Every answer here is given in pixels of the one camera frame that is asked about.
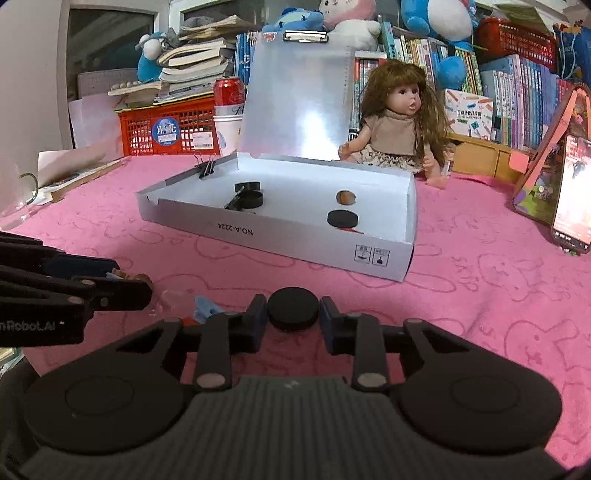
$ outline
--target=doll hand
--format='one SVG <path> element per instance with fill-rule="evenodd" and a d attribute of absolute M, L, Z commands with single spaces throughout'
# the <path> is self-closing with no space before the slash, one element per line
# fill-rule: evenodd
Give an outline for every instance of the doll hand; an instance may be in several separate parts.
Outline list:
<path fill-rule="evenodd" d="M 434 168 L 439 168 L 439 163 L 437 163 L 437 160 L 435 160 L 433 153 L 429 152 L 427 153 L 427 155 L 425 155 L 425 158 L 423 159 L 423 168 L 425 170 L 433 170 Z"/>
<path fill-rule="evenodd" d="M 352 153 L 349 142 L 346 142 L 339 147 L 339 158 L 341 160 L 347 160 Z"/>

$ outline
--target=sticker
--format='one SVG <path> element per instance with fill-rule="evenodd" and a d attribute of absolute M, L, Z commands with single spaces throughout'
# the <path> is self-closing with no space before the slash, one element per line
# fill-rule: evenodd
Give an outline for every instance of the sticker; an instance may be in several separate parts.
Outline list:
<path fill-rule="evenodd" d="M 195 150 L 213 150 L 213 132 L 195 132 L 191 137 Z"/>
<path fill-rule="evenodd" d="M 355 246 L 355 261 L 369 264 L 371 258 L 371 247 L 367 245 Z"/>
<path fill-rule="evenodd" d="M 374 254 L 371 258 L 372 265 L 379 267 L 387 267 L 388 259 L 390 258 L 390 250 L 383 250 L 381 248 L 374 248 Z"/>
<path fill-rule="evenodd" d="M 216 131 L 216 135 L 217 144 L 220 146 L 220 148 L 226 148 L 226 139 L 223 137 L 223 135 L 219 131 Z"/>
<path fill-rule="evenodd" d="M 181 129 L 174 118 L 161 118 L 152 127 L 152 138 L 163 147 L 175 144 L 180 139 Z"/>

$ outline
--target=white paper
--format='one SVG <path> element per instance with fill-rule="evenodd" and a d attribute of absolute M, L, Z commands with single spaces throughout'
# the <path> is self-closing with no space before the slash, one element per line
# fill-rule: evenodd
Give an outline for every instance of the white paper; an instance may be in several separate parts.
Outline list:
<path fill-rule="evenodd" d="M 119 115 L 113 111 L 121 101 L 119 96 L 106 93 L 90 95 L 69 103 L 70 122 L 76 148 L 89 147 L 95 143 L 121 142 Z"/>
<path fill-rule="evenodd" d="M 213 132 L 195 132 L 193 134 L 195 150 L 213 150 Z"/>

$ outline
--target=doll hair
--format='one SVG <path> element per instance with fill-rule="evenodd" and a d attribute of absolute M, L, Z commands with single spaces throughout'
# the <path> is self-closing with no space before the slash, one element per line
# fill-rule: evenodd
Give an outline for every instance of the doll hair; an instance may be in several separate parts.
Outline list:
<path fill-rule="evenodd" d="M 421 108 L 415 116 L 415 128 L 422 133 L 422 136 L 417 135 L 415 139 L 415 151 L 423 156 L 424 142 L 427 142 L 437 162 L 443 165 L 447 135 L 445 112 L 437 101 L 435 92 L 427 84 L 427 76 L 421 67 L 392 59 L 374 69 L 363 92 L 361 116 L 383 116 L 388 95 L 395 88 L 415 83 L 421 97 Z"/>

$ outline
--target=cardboard box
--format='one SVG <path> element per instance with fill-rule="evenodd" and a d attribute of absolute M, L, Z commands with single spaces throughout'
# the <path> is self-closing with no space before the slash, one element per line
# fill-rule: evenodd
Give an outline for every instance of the cardboard box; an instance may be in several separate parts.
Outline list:
<path fill-rule="evenodd" d="M 243 181 L 261 183 L 264 204 L 242 212 L 224 209 L 234 184 Z M 354 192 L 356 202 L 339 205 L 339 190 Z M 149 222 L 396 281 L 408 271 L 417 229 L 412 174 L 295 157 L 233 154 L 202 180 L 193 168 L 138 192 L 137 201 Z M 327 223 L 336 209 L 359 216 L 355 231 Z"/>
<path fill-rule="evenodd" d="M 486 140 L 491 138 L 491 98 L 450 89 L 446 89 L 443 95 L 447 127 L 451 132 Z"/>

